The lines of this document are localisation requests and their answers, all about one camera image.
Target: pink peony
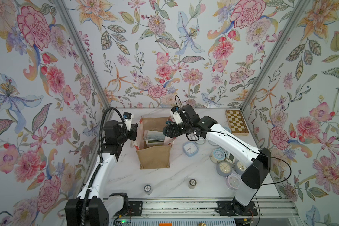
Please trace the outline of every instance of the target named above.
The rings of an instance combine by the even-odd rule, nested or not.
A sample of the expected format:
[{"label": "pink peony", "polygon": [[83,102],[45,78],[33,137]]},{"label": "pink peony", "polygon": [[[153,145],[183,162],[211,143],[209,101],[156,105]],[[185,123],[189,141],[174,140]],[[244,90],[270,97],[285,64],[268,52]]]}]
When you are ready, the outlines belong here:
[{"label": "pink peony", "polygon": [[0,171],[10,173],[19,157],[18,149],[15,145],[10,145],[7,149],[0,151]]},{"label": "pink peony", "polygon": [[65,86],[64,74],[55,66],[49,67],[47,72],[47,83],[54,93],[61,93]]},{"label": "pink peony", "polygon": [[72,102],[74,100],[74,94],[69,85],[66,85],[63,89],[63,99],[64,103],[66,103],[68,106],[70,105],[69,102]]},{"label": "pink peony", "polygon": [[325,190],[330,191],[330,185],[333,192],[339,195],[339,164],[335,165],[337,159],[334,156],[320,157],[320,161],[314,159],[313,168],[318,172],[315,183],[324,185]]},{"label": "pink peony", "polygon": [[167,94],[167,88],[157,84],[148,89],[148,94],[151,97],[160,98]]},{"label": "pink peony", "polygon": [[50,29],[43,14],[31,6],[21,7],[21,15],[17,16],[18,26],[24,38],[32,47],[36,45],[41,51],[50,42]]},{"label": "pink peony", "polygon": [[277,110],[274,114],[271,115],[271,120],[275,126],[284,127],[287,120],[287,113]]},{"label": "pink peony", "polygon": [[230,84],[237,84],[252,76],[255,70],[248,70],[246,67],[241,66],[237,71],[230,73]]},{"label": "pink peony", "polygon": [[256,42],[267,33],[271,26],[271,21],[266,17],[256,21],[247,29],[246,42]]},{"label": "pink peony", "polygon": [[194,86],[202,80],[202,75],[203,73],[198,69],[195,70],[194,68],[191,68],[191,70],[187,70],[185,73],[183,73],[183,80]]},{"label": "pink peony", "polygon": [[56,124],[52,124],[52,127],[54,127],[54,129],[50,130],[51,139],[52,141],[56,141],[56,145],[62,145],[63,140],[72,137],[72,135],[70,134],[72,128],[69,126],[70,121],[68,121],[66,117],[61,118],[61,120],[56,119]]},{"label": "pink peony", "polygon": [[231,14],[230,22],[234,27],[244,28],[257,21],[264,12],[266,4],[263,0],[240,0]]},{"label": "pink peony", "polygon": [[58,51],[59,55],[65,58],[66,40],[62,30],[56,26],[52,26],[50,30],[50,44]]},{"label": "pink peony", "polygon": [[332,116],[330,115],[330,108],[326,102],[322,102],[309,113],[318,121],[329,121],[332,119]]},{"label": "pink peony", "polygon": [[85,99],[88,101],[90,99],[90,94],[91,94],[89,76],[86,75],[85,78],[81,78],[79,80],[79,82],[80,82],[80,86],[81,86],[79,93],[82,96],[85,96]]},{"label": "pink peony", "polygon": [[172,68],[168,64],[161,64],[156,69],[156,74],[158,74],[162,78],[168,77],[172,73]]},{"label": "pink peony", "polygon": [[45,180],[37,197],[37,210],[46,213],[55,204],[59,197],[61,182],[59,177],[53,175],[50,180]]},{"label": "pink peony", "polygon": [[36,197],[31,199],[22,199],[14,206],[13,226],[31,225],[36,218],[37,203]]},{"label": "pink peony", "polygon": [[218,72],[223,72],[227,65],[228,60],[218,60],[213,66],[212,70],[215,71],[217,70]]},{"label": "pink peony", "polygon": [[221,60],[221,59],[225,59],[228,56],[231,55],[231,53],[233,53],[234,51],[234,46],[232,42],[229,41],[225,41],[225,42],[220,42],[213,53],[213,56],[216,60]]},{"label": "pink peony", "polygon": [[310,116],[300,117],[296,125],[298,132],[305,138],[316,138],[320,133],[320,124]]},{"label": "pink peony", "polygon": [[168,60],[170,59],[169,55],[164,54],[163,52],[157,53],[157,64],[167,64]]},{"label": "pink peony", "polygon": [[270,130],[271,142],[280,150],[284,150],[289,147],[289,136],[286,134],[286,131],[280,127],[275,126]]},{"label": "pink peony", "polygon": [[40,164],[41,159],[38,152],[32,150],[24,152],[18,160],[18,166],[15,167],[16,181],[24,183],[26,179],[33,179],[39,171]]}]

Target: alarm clock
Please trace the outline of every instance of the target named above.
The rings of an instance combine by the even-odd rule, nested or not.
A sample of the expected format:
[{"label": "alarm clock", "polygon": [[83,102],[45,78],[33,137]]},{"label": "alarm clock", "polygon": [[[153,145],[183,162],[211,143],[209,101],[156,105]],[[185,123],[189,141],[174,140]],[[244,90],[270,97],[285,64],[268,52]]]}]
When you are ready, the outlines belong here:
[{"label": "alarm clock", "polygon": [[216,170],[220,176],[228,176],[231,174],[232,167],[230,163],[222,161],[217,163]]},{"label": "alarm clock", "polygon": [[210,155],[211,161],[213,161],[216,164],[224,161],[225,158],[226,158],[226,153],[219,148],[213,150],[212,155]]},{"label": "alarm clock", "polygon": [[238,190],[240,188],[241,185],[241,179],[238,175],[236,174],[230,174],[227,178],[226,178],[226,185],[229,189],[231,190]]},{"label": "alarm clock", "polygon": [[187,142],[183,145],[183,152],[189,157],[194,156],[198,151],[199,148],[193,141]]}]

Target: white alarm clock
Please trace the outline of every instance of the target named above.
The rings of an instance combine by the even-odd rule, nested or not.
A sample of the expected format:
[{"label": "white alarm clock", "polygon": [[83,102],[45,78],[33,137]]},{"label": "white alarm clock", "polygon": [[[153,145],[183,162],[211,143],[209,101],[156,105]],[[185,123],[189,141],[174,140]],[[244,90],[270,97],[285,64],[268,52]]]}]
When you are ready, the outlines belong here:
[{"label": "white alarm clock", "polygon": [[226,153],[219,148],[213,150],[212,155],[210,155],[211,161],[213,161],[216,164],[224,161],[225,158],[226,158]]}]

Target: orange lily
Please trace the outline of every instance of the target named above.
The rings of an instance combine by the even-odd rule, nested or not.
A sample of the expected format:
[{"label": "orange lily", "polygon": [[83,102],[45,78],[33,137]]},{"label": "orange lily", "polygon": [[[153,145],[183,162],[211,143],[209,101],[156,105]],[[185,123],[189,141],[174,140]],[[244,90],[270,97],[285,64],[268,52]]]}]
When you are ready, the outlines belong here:
[{"label": "orange lily", "polygon": [[118,89],[117,92],[119,92],[119,90],[121,89],[121,81],[122,81],[122,82],[129,83],[129,84],[133,84],[133,83],[132,83],[132,82],[128,82],[128,81],[126,81],[126,80],[123,79],[123,78],[128,77],[128,76],[119,77],[119,71],[118,71],[117,66],[116,66],[116,70],[117,70],[117,77],[116,77],[115,79],[110,80],[110,81],[108,82],[108,85],[107,85],[106,88],[108,88],[108,86],[109,86],[112,82],[113,82],[114,84],[115,84],[116,82],[118,82],[117,87],[118,87],[118,85],[119,85],[119,89]]},{"label": "orange lily", "polygon": [[274,88],[275,88],[276,85],[279,83],[279,81],[280,81],[280,78],[279,78],[278,82],[274,85],[274,87],[272,87],[270,90],[267,90],[267,89],[260,89],[258,92],[262,91],[262,94],[264,94],[264,96],[263,96],[263,97],[260,97],[260,99],[261,99],[261,98],[263,98],[263,99],[260,100],[260,101],[258,101],[258,102],[264,101],[264,100],[266,100],[267,97],[269,97],[270,105],[271,105],[271,107],[274,109],[273,103],[271,102],[271,96],[273,96],[273,97],[275,97],[275,98],[276,98],[276,96],[275,96],[274,94],[272,94],[271,91],[274,90]]}]

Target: clock face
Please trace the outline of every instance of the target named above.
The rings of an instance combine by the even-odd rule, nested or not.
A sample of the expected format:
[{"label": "clock face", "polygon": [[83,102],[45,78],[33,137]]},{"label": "clock face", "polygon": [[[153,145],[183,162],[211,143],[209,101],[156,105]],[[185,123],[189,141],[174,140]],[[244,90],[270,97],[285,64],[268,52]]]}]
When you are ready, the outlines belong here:
[{"label": "clock face", "polygon": [[220,170],[224,173],[231,172],[231,166],[227,162],[221,162],[219,163]]}]

